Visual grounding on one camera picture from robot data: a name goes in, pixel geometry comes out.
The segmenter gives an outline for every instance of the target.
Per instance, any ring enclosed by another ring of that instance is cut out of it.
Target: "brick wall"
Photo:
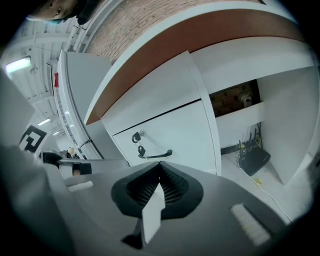
[[[154,24],[190,7],[221,1],[232,0],[124,0],[97,30],[86,52],[107,56],[114,63],[131,43]]]

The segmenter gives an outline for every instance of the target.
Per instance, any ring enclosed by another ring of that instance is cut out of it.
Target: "blue face mask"
[[[56,26],[56,25],[59,25],[63,21],[64,21],[64,19],[60,18],[60,19],[48,20],[46,23],[50,24],[51,26]]]

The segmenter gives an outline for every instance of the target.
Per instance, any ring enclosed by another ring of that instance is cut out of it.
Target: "person's eye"
[[[55,16],[59,15],[61,13],[61,8],[59,8],[56,13],[55,13]]]

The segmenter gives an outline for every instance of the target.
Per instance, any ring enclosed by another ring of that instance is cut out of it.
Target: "power outlet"
[[[242,100],[243,100],[244,108],[252,106],[252,98],[251,98],[251,96],[245,97]]]

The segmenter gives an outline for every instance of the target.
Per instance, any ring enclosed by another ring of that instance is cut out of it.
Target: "black handle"
[[[169,149],[166,153],[164,154],[159,154],[159,155],[152,155],[152,156],[142,156],[141,154],[138,154],[138,157],[142,158],[142,159],[151,159],[151,158],[165,158],[165,157],[168,157],[168,156],[171,156],[172,155],[172,150]]]

